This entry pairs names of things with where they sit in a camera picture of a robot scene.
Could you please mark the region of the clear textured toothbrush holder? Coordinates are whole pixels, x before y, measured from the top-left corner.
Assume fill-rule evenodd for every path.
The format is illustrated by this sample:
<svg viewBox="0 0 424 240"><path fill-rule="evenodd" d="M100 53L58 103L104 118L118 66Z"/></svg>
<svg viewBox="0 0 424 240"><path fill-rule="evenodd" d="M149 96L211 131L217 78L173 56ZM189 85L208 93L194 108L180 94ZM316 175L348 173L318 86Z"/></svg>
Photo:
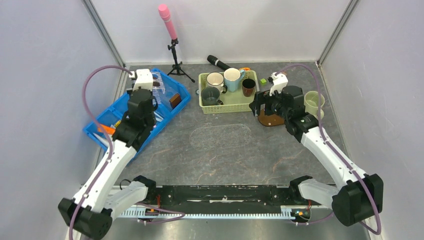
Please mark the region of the clear textured toothbrush holder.
<svg viewBox="0 0 424 240"><path fill-rule="evenodd" d="M162 77L159 71L151 71L153 76L152 93L158 100L158 103L163 104L169 111L173 109L170 106L169 99L176 94L172 87L170 87L165 78Z"/></svg>

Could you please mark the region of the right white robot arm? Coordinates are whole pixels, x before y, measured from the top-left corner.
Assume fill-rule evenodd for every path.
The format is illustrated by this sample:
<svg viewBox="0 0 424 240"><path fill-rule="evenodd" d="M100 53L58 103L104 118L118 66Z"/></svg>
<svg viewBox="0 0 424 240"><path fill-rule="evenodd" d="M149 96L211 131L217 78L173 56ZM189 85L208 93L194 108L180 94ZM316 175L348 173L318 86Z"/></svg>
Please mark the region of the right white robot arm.
<svg viewBox="0 0 424 240"><path fill-rule="evenodd" d="M336 146L320 121L306 112L300 87L289 85L281 92L256 92L249 107L255 116L265 113L283 118L287 132L319 160L335 183L330 186L308 175L298 177L289 183L288 196L293 203L319 203L331 209L347 227L370 217L375 217L377 227L381 227L382 178L376 173L367 174Z"/></svg>

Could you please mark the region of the pale green ribbed mug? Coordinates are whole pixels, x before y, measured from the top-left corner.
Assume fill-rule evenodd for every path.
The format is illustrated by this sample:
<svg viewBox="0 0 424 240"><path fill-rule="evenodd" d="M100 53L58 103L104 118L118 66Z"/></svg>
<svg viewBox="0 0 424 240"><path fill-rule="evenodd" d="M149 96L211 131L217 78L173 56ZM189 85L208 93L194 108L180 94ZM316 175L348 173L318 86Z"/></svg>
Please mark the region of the pale green ribbed mug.
<svg viewBox="0 0 424 240"><path fill-rule="evenodd" d="M309 91L304 95L304 106L305 112L313 115L318 119L318 110L319 110L319 101L320 101L320 119L324 118L323 106L325 104L325 97L322 94L319 94L317 91Z"/></svg>

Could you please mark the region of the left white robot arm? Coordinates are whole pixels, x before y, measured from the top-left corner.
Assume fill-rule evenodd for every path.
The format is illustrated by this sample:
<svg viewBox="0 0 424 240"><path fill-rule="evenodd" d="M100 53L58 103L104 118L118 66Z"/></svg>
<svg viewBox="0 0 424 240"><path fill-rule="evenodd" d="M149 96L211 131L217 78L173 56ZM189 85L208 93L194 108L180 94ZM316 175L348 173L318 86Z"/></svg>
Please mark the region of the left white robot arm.
<svg viewBox="0 0 424 240"><path fill-rule="evenodd" d="M76 230L93 240L101 240L124 210L138 201L151 204L156 200L157 190L146 185L153 181L145 177L138 177L127 188L109 195L115 181L156 124L155 100L150 90L132 91L127 102L128 110L116 127L100 164L72 198L63 198L59 202L58 210L70 231Z"/></svg>

